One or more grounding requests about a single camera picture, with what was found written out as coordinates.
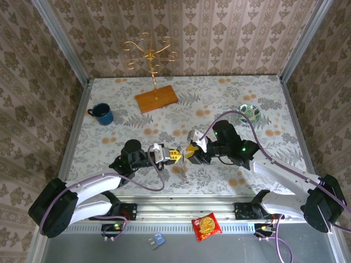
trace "floral tablecloth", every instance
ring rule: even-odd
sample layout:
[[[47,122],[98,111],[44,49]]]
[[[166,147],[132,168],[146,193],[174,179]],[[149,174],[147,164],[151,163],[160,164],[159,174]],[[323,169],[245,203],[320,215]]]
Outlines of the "floral tablecloth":
[[[172,85],[179,98],[172,104],[141,114],[135,95],[152,90],[151,78],[95,79],[88,108],[105,102],[114,114],[108,126],[100,125],[86,114],[78,138],[69,180],[83,180],[104,171],[120,155],[124,143],[138,139],[144,150],[153,143],[184,150],[188,145],[188,131],[205,132],[213,120],[227,110],[237,109],[244,103],[256,105],[262,112],[255,124],[257,135],[273,155],[305,170],[305,162],[277,76],[225,76],[225,77],[158,77],[158,87]],[[254,140],[248,126],[235,115],[227,115],[242,139]],[[163,171],[166,187],[161,192],[149,192],[128,183],[113,192],[117,195],[149,194],[215,194],[252,195],[261,189],[289,193],[277,182],[244,168],[223,165],[214,159],[211,165],[186,163],[186,177],[178,165]],[[161,182],[153,168],[139,169],[135,181],[152,188]]]

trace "gold candelabra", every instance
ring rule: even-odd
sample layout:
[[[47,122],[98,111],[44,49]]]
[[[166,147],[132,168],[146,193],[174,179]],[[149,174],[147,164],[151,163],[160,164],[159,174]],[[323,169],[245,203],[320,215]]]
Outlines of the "gold candelabra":
[[[177,59],[179,59],[179,53],[172,51],[169,52],[168,58],[161,58],[159,57],[160,53],[165,51],[166,49],[168,49],[173,42],[173,39],[171,37],[162,37],[162,42],[167,44],[165,47],[161,48],[160,50],[156,51],[152,45],[152,35],[144,32],[139,36],[140,40],[146,41],[147,39],[150,40],[150,46],[148,49],[142,49],[140,46],[138,46],[136,44],[136,42],[134,41],[126,41],[122,44],[122,49],[124,51],[131,51],[131,47],[135,46],[137,49],[139,49],[142,53],[143,56],[138,57],[138,58],[131,58],[125,61],[124,66],[126,69],[128,70],[133,70],[136,68],[137,64],[135,63],[136,60],[140,60],[140,59],[147,59],[148,60],[148,71],[151,73],[152,76],[152,81],[154,83],[154,91],[155,91],[155,99],[157,100],[157,85],[156,85],[156,79],[155,79],[155,74],[158,73],[159,69],[161,68],[160,64],[156,64],[155,60],[158,61],[167,61],[167,62],[172,62],[172,61],[176,61]]]

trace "mug handle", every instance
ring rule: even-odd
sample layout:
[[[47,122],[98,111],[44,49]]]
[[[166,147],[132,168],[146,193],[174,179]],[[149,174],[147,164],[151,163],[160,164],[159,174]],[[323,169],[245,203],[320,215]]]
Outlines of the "mug handle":
[[[95,116],[93,115],[93,110],[92,110],[91,108],[88,109],[88,114],[91,115],[91,116],[93,116],[93,117],[95,117]]]

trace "red snack bag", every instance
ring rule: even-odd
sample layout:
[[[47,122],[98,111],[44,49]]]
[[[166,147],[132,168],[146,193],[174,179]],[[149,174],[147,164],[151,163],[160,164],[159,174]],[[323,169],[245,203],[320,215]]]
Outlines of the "red snack bag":
[[[213,234],[222,233],[213,213],[202,218],[193,219],[191,222],[193,223],[193,228],[198,241],[202,241]]]

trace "blue mug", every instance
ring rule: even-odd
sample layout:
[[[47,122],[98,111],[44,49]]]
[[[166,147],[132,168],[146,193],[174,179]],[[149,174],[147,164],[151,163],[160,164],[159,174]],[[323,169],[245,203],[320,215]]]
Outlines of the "blue mug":
[[[111,108],[106,103],[96,104],[88,109],[88,114],[95,117],[101,125],[109,125],[114,120]]]

